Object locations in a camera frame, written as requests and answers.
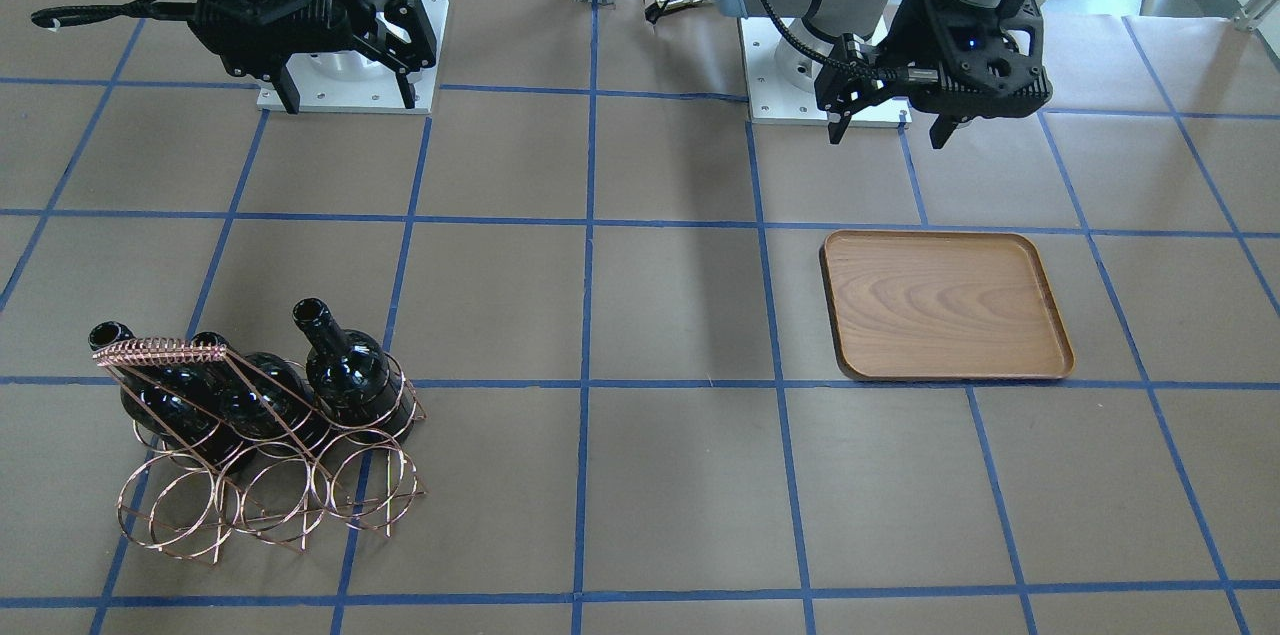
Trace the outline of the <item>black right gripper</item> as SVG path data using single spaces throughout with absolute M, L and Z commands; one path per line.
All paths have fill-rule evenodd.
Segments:
M 192 32 L 230 76 L 274 79 L 289 115 L 301 105 L 287 64 L 296 52 L 355 51 L 379 61 L 413 110 L 413 76 L 435 67 L 439 50 L 429 17 L 410 0 L 197 0 Z

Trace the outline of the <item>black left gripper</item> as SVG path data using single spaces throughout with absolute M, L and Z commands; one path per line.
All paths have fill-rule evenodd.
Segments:
M 846 35 L 815 79 L 828 140 L 842 142 L 851 115 L 887 99 L 934 114 L 931 147 L 943 149 L 974 117 L 1030 117 L 1052 96 L 1036 0 L 902 0 L 888 35 L 859 52 Z

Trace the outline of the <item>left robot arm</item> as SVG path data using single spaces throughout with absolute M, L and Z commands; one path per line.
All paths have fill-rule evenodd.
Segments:
M 942 149 L 977 119 L 1023 119 L 1051 101 L 1038 0 L 716 0 L 767 17 L 813 64 L 815 108 L 840 143 L 852 117 L 906 99 Z

